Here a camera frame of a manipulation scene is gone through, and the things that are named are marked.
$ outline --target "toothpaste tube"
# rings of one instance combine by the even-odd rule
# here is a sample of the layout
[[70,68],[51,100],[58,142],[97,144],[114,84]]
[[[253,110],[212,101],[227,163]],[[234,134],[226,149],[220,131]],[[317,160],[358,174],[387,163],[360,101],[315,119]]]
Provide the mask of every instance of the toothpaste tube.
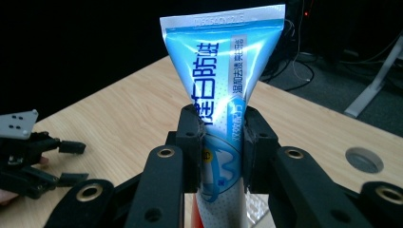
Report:
[[284,5],[160,18],[163,40],[203,120],[194,227],[246,227],[243,116],[284,25]]

